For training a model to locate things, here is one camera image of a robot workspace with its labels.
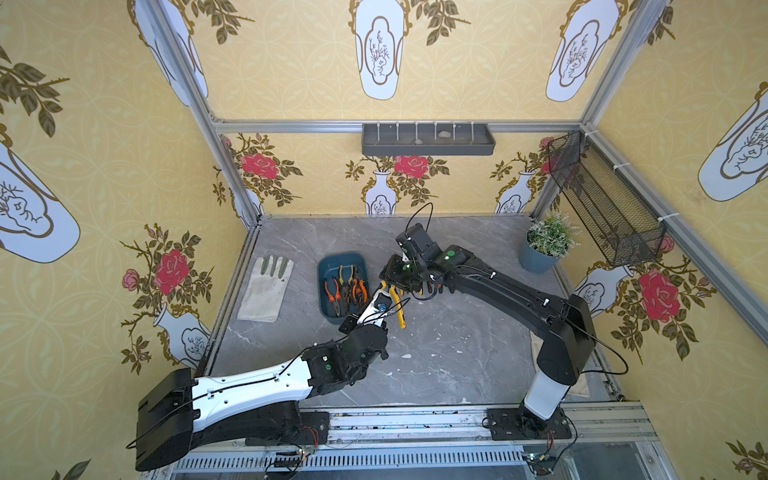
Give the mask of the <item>teal plastic storage box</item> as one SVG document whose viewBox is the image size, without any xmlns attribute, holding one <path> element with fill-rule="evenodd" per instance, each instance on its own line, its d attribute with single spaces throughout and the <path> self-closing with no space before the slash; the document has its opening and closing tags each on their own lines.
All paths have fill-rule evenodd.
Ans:
<svg viewBox="0 0 768 480">
<path fill-rule="evenodd" d="M 373 288 L 363 256 L 346 252 L 324 257 L 317 266 L 319 305 L 322 315 L 340 325 L 349 315 L 361 313 Z"/>
</svg>

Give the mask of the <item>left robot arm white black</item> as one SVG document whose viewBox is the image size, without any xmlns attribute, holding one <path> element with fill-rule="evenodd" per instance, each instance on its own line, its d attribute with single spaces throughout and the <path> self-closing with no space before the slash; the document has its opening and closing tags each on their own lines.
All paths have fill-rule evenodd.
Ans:
<svg viewBox="0 0 768 480">
<path fill-rule="evenodd" d="M 135 468 L 165 467 L 191 450 L 243 437 L 290 439 L 302 429 L 299 402 L 340 391 L 388 357 L 388 331 L 375 323 L 302 350 L 270 368 L 223 377 L 168 374 L 138 404 Z"/>
</svg>

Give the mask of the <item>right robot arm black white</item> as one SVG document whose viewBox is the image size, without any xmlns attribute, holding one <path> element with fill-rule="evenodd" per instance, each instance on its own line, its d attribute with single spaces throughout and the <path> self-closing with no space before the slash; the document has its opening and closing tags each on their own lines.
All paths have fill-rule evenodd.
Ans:
<svg viewBox="0 0 768 480">
<path fill-rule="evenodd" d="M 451 246 L 431 259 L 392 256 L 380 278 L 415 293 L 442 286 L 482 300 L 509 315 L 542 340 L 539 368 L 522 403 L 525 413 L 549 420 L 582 375 L 596 347 L 589 305 L 572 294 L 550 295 L 491 267 L 474 253 Z"/>
</svg>

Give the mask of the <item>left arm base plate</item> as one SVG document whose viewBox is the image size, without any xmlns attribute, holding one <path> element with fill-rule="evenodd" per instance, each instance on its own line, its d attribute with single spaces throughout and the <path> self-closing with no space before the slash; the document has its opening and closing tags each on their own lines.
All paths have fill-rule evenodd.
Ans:
<svg viewBox="0 0 768 480">
<path fill-rule="evenodd" d="M 254 433 L 245 437 L 245 445 L 324 445 L 328 441 L 329 427 L 330 414 L 327 411 L 267 416 L 257 422 Z"/>
</svg>

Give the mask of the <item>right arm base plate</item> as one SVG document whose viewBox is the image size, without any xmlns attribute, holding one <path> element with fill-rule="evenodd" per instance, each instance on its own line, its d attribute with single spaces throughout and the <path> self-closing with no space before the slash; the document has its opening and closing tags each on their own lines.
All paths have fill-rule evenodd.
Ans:
<svg viewBox="0 0 768 480">
<path fill-rule="evenodd" d="M 555 409 L 552 417 L 542 420 L 524 406 L 491 408 L 481 422 L 494 441 L 504 440 L 566 440 L 573 438 L 570 422 L 562 408 Z"/>
</svg>

